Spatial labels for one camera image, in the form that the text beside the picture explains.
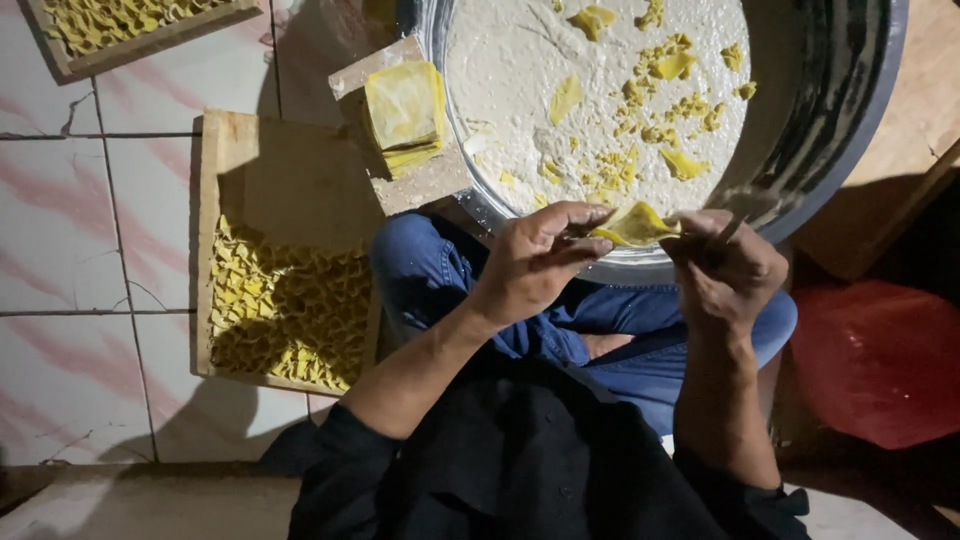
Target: jeans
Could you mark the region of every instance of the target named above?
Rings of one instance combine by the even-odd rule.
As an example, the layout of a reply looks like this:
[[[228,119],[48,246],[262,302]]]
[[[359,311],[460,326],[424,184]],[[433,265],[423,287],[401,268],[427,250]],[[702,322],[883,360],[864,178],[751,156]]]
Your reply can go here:
[[[388,221],[373,240],[370,259],[388,322],[401,340],[458,306],[476,285],[488,254],[480,242],[439,217],[408,213]],[[754,324],[757,369],[783,347],[796,323],[796,306],[778,291]],[[590,360],[581,333],[636,338]],[[686,324],[674,284],[574,280],[546,311],[501,331],[493,345],[517,360],[539,357],[581,366],[619,399],[638,406],[658,435],[673,432],[686,366]]]

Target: black sleeve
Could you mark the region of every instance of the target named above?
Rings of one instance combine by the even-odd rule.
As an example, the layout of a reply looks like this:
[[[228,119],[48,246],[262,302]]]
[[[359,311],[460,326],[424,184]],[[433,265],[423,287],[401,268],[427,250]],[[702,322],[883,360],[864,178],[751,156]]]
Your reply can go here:
[[[713,519],[731,538],[750,540],[809,539],[797,519],[810,511],[803,489],[790,495],[778,489],[760,489],[740,483],[721,471],[709,469],[690,451],[678,448],[674,464],[693,487]]]
[[[289,540],[372,538],[376,493],[400,442],[334,405],[314,434],[317,461],[306,471]]]

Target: flour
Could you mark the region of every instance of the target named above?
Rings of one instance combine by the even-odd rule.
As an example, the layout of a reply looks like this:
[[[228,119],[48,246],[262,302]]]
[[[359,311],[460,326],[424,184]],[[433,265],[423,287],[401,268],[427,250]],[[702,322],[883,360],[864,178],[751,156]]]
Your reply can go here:
[[[645,32],[634,26],[634,17],[645,13],[647,2],[607,0],[602,5],[615,11],[617,20],[601,32],[598,42],[588,41],[566,21],[587,5],[586,0],[567,1],[563,12],[556,13],[552,0],[457,0],[446,81],[462,137],[478,129],[495,131],[495,137],[485,134],[486,143],[475,159],[485,181],[520,215],[536,209],[538,194],[550,203],[583,201],[593,189],[581,176],[597,170],[596,155],[626,155],[636,143],[636,172],[642,180],[632,180],[615,203],[644,201],[659,215],[700,208],[731,160],[747,112],[747,102],[733,95],[734,88],[750,81],[750,41],[739,0],[666,0],[662,27],[652,25]],[[699,116],[671,122],[680,135],[678,150],[710,163],[707,173],[687,182],[670,176],[658,151],[668,145],[644,143],[639,133],[613,136],[619,124],[616,111],[623,103],[620,90],[634,77],[638,51],[677,33],[693,41],[689,52],[698,60],[687,80],[660,81],[642,116],[655,124],[651,113],[662,118],[694,91],[711,107],[726,103],[716,131],[701,133]],[[720,56],[733,43],[745,57],[738,73]],[[547,115],[550,98],[574,72],[586,100],[554,127]],[[687,137],[694,132],[695,139]],[[578,144],[571,144],[571,137]],[[547,159],[561,171],[559,184],[539,174]],[[500,182],[503,171],[517,182]]]

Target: foot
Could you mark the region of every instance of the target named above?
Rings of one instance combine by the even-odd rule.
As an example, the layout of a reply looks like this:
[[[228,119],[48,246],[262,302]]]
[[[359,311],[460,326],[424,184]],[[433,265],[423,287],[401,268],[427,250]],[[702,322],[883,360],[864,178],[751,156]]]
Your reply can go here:
[[[582,333],[580,337],[583,337],[584,343],[587,344],[591,360],[595,360],[614,349],[619,349],[634,340],[632,335],[626,333],[611,333],[608,335]]]

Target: metal bowl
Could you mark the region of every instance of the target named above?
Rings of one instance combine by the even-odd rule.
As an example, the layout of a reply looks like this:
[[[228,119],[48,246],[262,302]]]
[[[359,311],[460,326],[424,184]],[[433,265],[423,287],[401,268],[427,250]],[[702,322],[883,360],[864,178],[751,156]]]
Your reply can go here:
[[[751,223],[783,241],[840,187],[874,136],[900,66],[907,0],[743,0],[750,31],[751,100],[736,151],[714,195],[752,184],[799,193],[803,202]],[[444,72],[447,29],[456,0],[401,0],[397,22],[416,34]],[[464,137],[447,106],[458,143]],[[483,227],[497,233],[516,213],[467,160],[473,187],[457,194]],[[711,197],[709,207],[722,207]],[[673,281],[660,248],[617,249],[581,273],[592,282]]]

